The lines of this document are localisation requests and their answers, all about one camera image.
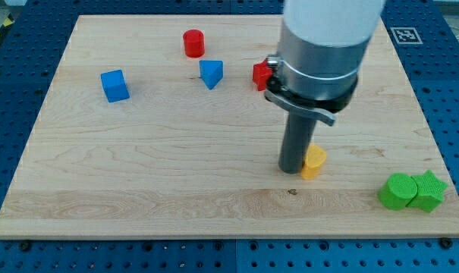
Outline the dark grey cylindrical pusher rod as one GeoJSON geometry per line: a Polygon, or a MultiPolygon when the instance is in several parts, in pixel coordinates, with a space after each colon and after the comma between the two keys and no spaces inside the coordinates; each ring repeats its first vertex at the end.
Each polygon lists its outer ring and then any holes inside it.
{"type": "Polygon", "coordinates": [[[316,120],[290,113],[285,126],[278,166],[287,174],[297,174],[303,167],[316,120]]]}

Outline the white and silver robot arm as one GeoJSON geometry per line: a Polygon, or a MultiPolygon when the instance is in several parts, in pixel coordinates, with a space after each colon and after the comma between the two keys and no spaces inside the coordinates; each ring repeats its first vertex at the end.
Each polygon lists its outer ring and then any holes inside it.
{"type": "Polygon", "coordinates": [[[278,166],[303,168],[317,122],[332,126],[350,102],[385,0],[287,0],[264,96],[288,113],[278,166]]]}

